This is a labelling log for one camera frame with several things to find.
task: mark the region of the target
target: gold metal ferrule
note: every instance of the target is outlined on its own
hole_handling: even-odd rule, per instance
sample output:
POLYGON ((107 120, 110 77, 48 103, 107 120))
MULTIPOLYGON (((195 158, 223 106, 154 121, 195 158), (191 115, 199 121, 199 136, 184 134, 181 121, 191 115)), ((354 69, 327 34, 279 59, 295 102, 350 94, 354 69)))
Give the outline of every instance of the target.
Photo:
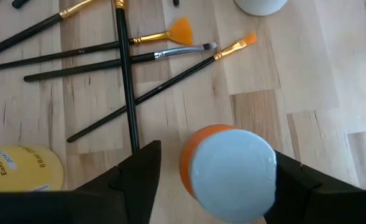
POLYGON ((236 42, 235 44, 229 46, 228 48, 222 50, 221 52, 217 53, 216 55, 214 55, 214 59, 215 60, 220 60, 222 59, 223 57, 237 51, 237 50, 240 50, 240 49, 243 49, 247 46, 246 42, 242 39, 238 42, 236 42))
POLYGON ((79 4, 69 7, 68 9, 63 10, 62 12, 60 12, 60 16, 63 19, 67 19, 67 18, 73 16, 74 14, 76 14, 77 12, 79 12, 82 8, 90 5, 91 3, 95 2, 95 1, 96 0, 85 0, 79 4))
POLYGON ((124 9, 125 8, 125 0, 115 0, 115 8, 124 9))
POLYGON ((142 42, 168 39, 171 36, 171 34, 172 34, 172 32, 168 30, 166 32, 162 32, 162 33, 158 33, 158 34, 146 35, 143 37, 136 37, 136 38, 133 38, 133 40, 134 40, 135 44, 139 44, 142 42))

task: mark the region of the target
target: silver metal ferrule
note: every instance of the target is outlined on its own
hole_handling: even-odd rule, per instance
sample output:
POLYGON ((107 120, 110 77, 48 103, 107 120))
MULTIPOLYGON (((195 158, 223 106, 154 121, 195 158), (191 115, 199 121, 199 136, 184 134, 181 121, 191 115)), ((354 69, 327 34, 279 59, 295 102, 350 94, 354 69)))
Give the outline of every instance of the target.
POLYGON ((168 49, 168 50, 163 50, 160 52, 155 52, 154 56, 155 56, 155 59, 158 59, 158 58, 163 58, 163 57, 169 57, 172 55, 199 52, 199 51, 203 51, 203 50, 205 50, 203 45, 194 45, 194 46, 189 46, 189 47, 177 47, 174 49, 168 49))

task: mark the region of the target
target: black paintbrush handle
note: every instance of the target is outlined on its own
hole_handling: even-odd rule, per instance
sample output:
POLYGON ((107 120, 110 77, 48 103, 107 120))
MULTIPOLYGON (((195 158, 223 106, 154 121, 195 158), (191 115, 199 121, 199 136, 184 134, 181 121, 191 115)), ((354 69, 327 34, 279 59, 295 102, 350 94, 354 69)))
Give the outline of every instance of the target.
POLYGON ((127 122, 129 125, 130 144, 132 147, 132 153, 135 153, 140 150, 140 139, 139 126, 137 124, 137 114, 135 111, 132 65, 130 63, 129 38, 127 36, 127 22, 124 9, 116 9, 116 23, 119 38, 119 53, 121 55, 121 67, 127 107, 127 122))
POLYGON ((19 32, 18 34, 0 42, 0 52, 22 42, 23 40, 28 39, 29 37, 32 37, 33 35, 53 26, 54 24, 59 23, 62 20, 63 18, 59 13, 57 13, 32 27, 19 32))
MULTIPOLYGON (((169 79, 165 83, 163 83, 160 86, 154 88, 153 90, 147 92, 146 94, 138 97, 136 99, 135 103, 137 105, 139 105, 139 104, 149 100, 153 96, 156 96, 158 93, 161 93, 161 92, 165 91, 167 88, 172 87, 173 85, 176 85, 180 81, 190 77, 192 74, 200 71, 201 69, 207 67, 208 65, 212 64, 215 61, 216 60, 214 59, 213 56, 209 57, 208 59, 202 61, 201 63, 196 64, 195 66, 191 67, 190 69, 186 70, 185 72, 169 79)), ((123 106, 122 108, 119 108, 117 111, 109 114, 105 118, 100 119, 99 121, 95 122, 91 126, 88 126, 87 128, 83 129, 82 131, 72 135, 66 141, 67 142, 75 142, 79 138, 82 138, 83 136, 87 135, 88 133, 94 131, 95 129, 101 127, 102 125, 104 125, 104 124, 112 121, 113 119, 117 118, 118 116, 122 115, 123 113, 126 112, 126 110, 127 110, 126 106, 123 106)))
MULTIPOLYGON (((130 44, 134 44, 133 39, 130 39, 130 44)), ((66 57, 72 57, 72 56, 77 56, 77 55, 89 54, 89 53, 99 52, 99 51, 103 51, 103 50, 118 49, 118 48, 119 48, 119 41, 115 41, 115 42, 110 42, 110 43, 106 43, 106 44, 99 44, 99 45, 83 47, 83 48, 75 49, 75 50, 68 50, 68 51, 60 52, 60 53, 54 53, 54 54, 50 54, 50 55, 43 55, 43 56, 34 57, 34 58, 27 58, 27 59, 18 60, 15 62, 2 63, 2 64, 0 64, 0 69, 13 68, 13 67, 18 67, 18 66, 23 66, 23 65, 31 65, 33 63, 47 62, 49 60, 61 59, 61 58, 66 58, 66 57)))
POLYGON ((15 8, 15 9, 19 9, 21 8, 21 6, 23 6, 25 3, 29 2, 29 0, 14 0, 11 5, 15 8))
MULTIPOLYGON (((149 62, 155 60, 154 53, 147 53, 142 55, 136 55, 132 57, 132 63, 140 63, 140 62, 149 62)), ((50 78, 59 78, 59 77, 66 77, 69 75, 76 75, 78 73, 84 73, 84 72, 93 72, 108 68, 117 68, 121 66, 121 60, 115 59, 115 60, 109 60, 106 62, 99 62, 94 63, 90 65, 83 65, 78 66, 74 68, 66 68, 61 69, 57 71, 51 71, 51 72, 43 72, 35 75, 27 75, 24 77, 24 81, 26 82, 36 82, 41 80, 46 80, 50 78)))

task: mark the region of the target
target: wood grain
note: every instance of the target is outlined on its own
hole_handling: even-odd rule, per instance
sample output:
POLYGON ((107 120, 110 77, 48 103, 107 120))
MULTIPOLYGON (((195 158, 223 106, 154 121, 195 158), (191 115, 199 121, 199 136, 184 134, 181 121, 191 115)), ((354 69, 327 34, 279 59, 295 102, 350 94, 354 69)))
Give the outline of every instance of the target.
MULTIPOLYGON (((36 0, 17 11, 0 1, 0 41, 80 0, 36 0)), ((290 0, 267 17, 233 1, 130 0, 131 36, 167 29, 181 16, 195 44, 222 49, 249 32, 258 43, 214 63, 137 107, 141 144, 162 140, 162 169, 151 223, 222 223, 186 192, 178 160, 186 139, 210 124, 234 124, 275 149, 366 189, 366 0, 290 0)), ((0 54, 0 63, 116 40, 112 1, 92 6, 0 54)), ((177 47, 157 42, 132 54, 177 47)), ((136 95, 214 52, 134 66, 136 95)), ((67 144, 65 139, 124 105, 121 71, 24 83, 24 75, 117 58, 110 50, 0 71, 0 146, 50 147, 74 189, 130 155, 126 116, 67 144)))

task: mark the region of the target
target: wooden table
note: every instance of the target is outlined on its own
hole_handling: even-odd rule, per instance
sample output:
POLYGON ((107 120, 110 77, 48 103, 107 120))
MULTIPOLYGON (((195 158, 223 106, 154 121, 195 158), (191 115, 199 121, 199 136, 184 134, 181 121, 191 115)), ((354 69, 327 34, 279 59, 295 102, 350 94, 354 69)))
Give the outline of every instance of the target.
MULTIPOLYGON (((20 11, 0 1, 0 41, 80 0, 34 0, 20 11)), ((162 140, 152 223, 217 223, 185 191, 181 147, 209 124, 234 124, 333 177, 366 189, 366 0, 289 0, 253 17, 232 0, 129 0, 130 36, 165 30, 181 16, 194 42, 220 47, 249 32, 258 43, 215 63, 138 107, 142 145, 162 140)), ((99 0, 75 17, 0 54, 0 63, 116 40, 114 8, 99 0)), ((158 42, 132 54, 175 47, 158 42)), ((134 65, 137 96, 210 56, 191 54, 134 65)), ((130 155, 127 118, 73 144, 66 138, 124 105, 121 71, 40 83, 24 75, 117 58, 116 51, 0 71, 0 145, 41 144, 65 167, 74 189, 130 155)))

